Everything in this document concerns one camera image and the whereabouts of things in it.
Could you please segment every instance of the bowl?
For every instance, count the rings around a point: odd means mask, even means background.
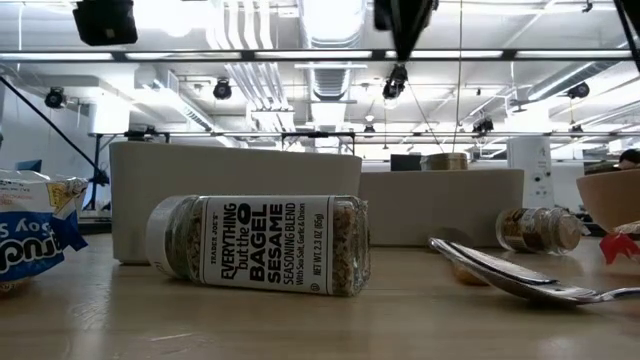
[[[577,184],[584,207],[607,232],[640,220],[640,170],[589,175]]]

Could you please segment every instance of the red object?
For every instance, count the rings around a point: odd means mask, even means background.
[[[640,247],[626,234],[609,234],[600,241],[600,250],[604,254],[607,265],[612,264],[618,254],[631,259],[632,256],[640,256]]]

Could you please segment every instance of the table surface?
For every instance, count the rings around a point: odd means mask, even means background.
[[[354,298],[199,287],[120,266],[110,235],[0,299],[0,358],[29,359],[636,359],[640,301],[534,307],[456,283],[420,249],[374,249]],[[605,267],[597,241],[566,257],[510,260],[598,289],[640,284],[640,265]]]

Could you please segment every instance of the glass jar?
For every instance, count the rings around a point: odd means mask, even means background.
[[[565,254],[578,246],[582,222],[562,208],[513,209],[498,215],[496,235],[512,251]]]
[[[197,284],[353,296],[370,274],[366,203],[352,196],[174,196],[146,247]]]

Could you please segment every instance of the camera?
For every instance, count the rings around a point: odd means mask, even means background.
[[[44,104],[51,109],[64,109],[67,107],[67,96],[64,88],[52,87],[44,98]]]
[[[231,86],[229,86],[229,79],[218,79],[218,84],[215,88],[213,88],[213,97],[218,100],[227,100],[231,97]]]

